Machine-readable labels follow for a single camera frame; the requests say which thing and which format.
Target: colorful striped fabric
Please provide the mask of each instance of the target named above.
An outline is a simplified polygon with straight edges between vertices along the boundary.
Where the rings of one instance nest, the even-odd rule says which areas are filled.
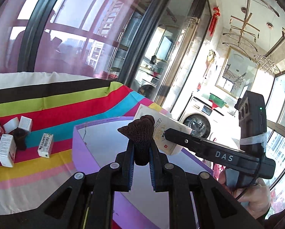
[[[0,90],[1,125],[21,115],[33,119],[27,150],[17,151],[13,168],[0,164],[0,215],[38,207],[76,171],[71,158],[75,125],[134,116],[140,104],[167,113],[120,83],[98,79]],[[37,153],[43,133],[54,135],[49,159]]]

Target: purple box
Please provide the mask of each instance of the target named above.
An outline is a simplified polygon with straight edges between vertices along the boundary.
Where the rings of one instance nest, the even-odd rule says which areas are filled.
[[[128,142],[117,128],[132,120],[133,117],[116,117],[75,126],[72,158],[76,169],[91,174],[114,162]],[[198,174],[206,170],[213,175],[210,168],[184,148],[168,159],[186,172]],[[113,219],[122,229],[169,228],[168,193],[153,191],[148,165],[135,165],[130,192],[115,192]]]

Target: round metal pivot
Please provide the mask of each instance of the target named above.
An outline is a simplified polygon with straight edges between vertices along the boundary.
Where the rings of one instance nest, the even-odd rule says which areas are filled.
[[[77,172],[74,177],[75,179],[80,180],[84,177],[84,174],[82,172]]]
[[[119,167],[119,163],[111,163],[109,165],[112,169],[117,169]]]
[[[210,177],[210,175],[207,172],[202,172],[200,174],[200,177],[203,178],[203,179],[208,179]]]
[[[166,169],[173,169],[174,165],[172,163],[166,163],[165,168]]]

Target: brown knitted item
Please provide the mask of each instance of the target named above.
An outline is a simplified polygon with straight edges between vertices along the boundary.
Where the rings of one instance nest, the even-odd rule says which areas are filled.
[[[154,118],[151,115],[141,116],[127,126],[118,128],[118,132],[125,135],[134,143],[134,160],[137,165],[149,163],[149,148],[154,132]]]

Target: yellow stripe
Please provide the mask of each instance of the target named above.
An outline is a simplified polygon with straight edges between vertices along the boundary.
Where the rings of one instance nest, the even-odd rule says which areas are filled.
[[[160,105],[158,105],[158,104],[156,104],[156,103],[150,104],[150,105],[149,105],[149,108],[152,108],[152,109],[154,109],[154,110],[156,110],[156,111],[158,111],[158,112],[162,111],[162,109],[163,109]]]
[[[40,111],[43,109],[49,109],[77,102],[83,102],[95,98],[105,97],[110,92],[117,90],[121,86],[121,83],[111,82],[110,87],[84,90],[63,95],[53,95],[43,98],[2,103],[0,104],[0,117]]]
[[[0,182],[13,178],[25,177],[61,165],[70,163],[71,149],[50,155],[50,158],[39,157],[14,164],[13,168],[0,166]]]

